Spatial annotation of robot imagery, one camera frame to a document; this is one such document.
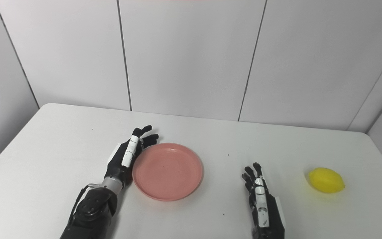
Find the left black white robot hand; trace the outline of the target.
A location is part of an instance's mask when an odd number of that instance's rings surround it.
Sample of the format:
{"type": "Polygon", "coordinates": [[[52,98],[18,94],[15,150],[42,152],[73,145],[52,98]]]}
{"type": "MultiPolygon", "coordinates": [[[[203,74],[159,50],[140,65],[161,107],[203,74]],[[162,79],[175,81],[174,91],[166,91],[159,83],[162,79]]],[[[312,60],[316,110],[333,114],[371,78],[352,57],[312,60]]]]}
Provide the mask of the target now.
{"type": "Polygon", "coordinates": [[[111,157],[104,178],[114,178],[120,181],[123,186],[128,186],[132,182],[132,171],[137,157],[148,147],[156,145],[159,139],[158,134],[151,134],[143,137],[144,134],[153,129],[152,125],[143,128],[135,128],[131,137],[121,143],[111,157]]]}

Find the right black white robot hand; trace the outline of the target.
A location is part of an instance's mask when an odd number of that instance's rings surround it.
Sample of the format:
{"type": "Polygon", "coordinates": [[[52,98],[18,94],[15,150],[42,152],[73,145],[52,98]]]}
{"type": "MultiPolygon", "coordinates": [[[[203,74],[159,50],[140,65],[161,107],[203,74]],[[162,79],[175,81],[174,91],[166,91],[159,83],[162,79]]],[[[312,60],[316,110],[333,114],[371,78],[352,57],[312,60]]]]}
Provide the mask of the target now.
{"type": "Polygon", "coordinates": [[[279,198],[273,196],[267,186],[261,165],[244,168],[241,175],[249,193],[248,203],[253,218],[253,239],[284,239],[285,220],[279,198]]]}

